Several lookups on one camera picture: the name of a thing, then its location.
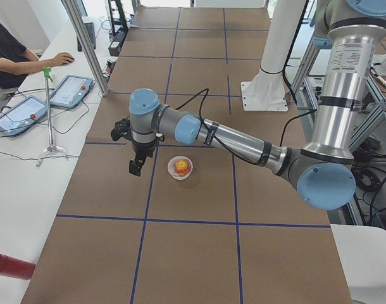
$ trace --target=white bowl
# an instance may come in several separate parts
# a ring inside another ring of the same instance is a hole
[[[190,172],[186,175],[180,176],[175,172],[175,162],[178,160],[187,160],[190,166]],[[190,176],[190,174],[193,171],[193,163],[190,159],[188,159],[186,156],[175,156],[168,162],[168,172],[169,174],[174,178],[177,179],[178,181],[182,181]]]

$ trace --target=blue joint cap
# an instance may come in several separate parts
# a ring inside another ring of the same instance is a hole
[[[200,131],[200,120],[191,114],[183,116],[175,129],[175,139],[182,144],[192,144]]]
[[[346,2],[359,14],[369,17],[386,16],[386,0],[346,0]]]
[[[159,105],[158,95],[150,89],[138,89],[130,95],[128,109],[133,115],[145,115],[152,112]]]
[[[313,44],[317,49],[332,49],[332,41],[329,38],[313,37]]]
[[[337,209],[351,200],[356,183],[352,172],[338,163],[321,163],[305,171],[297,182],[297,192],[311,206]]]

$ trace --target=red apple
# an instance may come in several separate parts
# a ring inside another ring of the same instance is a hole
[[[185,176],[190,172],[190,165],[187,160],[178,160],[174,164],[175,172],[179,176]]]

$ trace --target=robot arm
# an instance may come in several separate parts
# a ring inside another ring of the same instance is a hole
[[[372,3],[380,7],[381,15]],[[323,13],[316,34],[325,31],[333,46],[309,143],[301,150],[278,147],[174,110],[160,104],[152,90],[139,89],[130,96],[130,118],[116,123],[112,131],[114,140],[123,136],[133,143],[136,156],[130,161],[130,173],[140,175],[160,133],[184,144],[198,140],[269,168],[316,208],[331,210],[346,204],[356,187],[349,170],[353,160],[349,142],[375,45],[386,36],[386,0],[322,0],[318,5]]]

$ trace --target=tripod base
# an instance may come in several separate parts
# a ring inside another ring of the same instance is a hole
[[[66,158],[66,160],[69,160],[67,155],[68,153],[66,150],[62,147],[51,145],[47,149],[45,149],[39,156],[39,159],[37,161],[37,164],[35,165],[37,168],[41,166],[42,160],[49,154],[49,153],[62,153],[63,156]]]

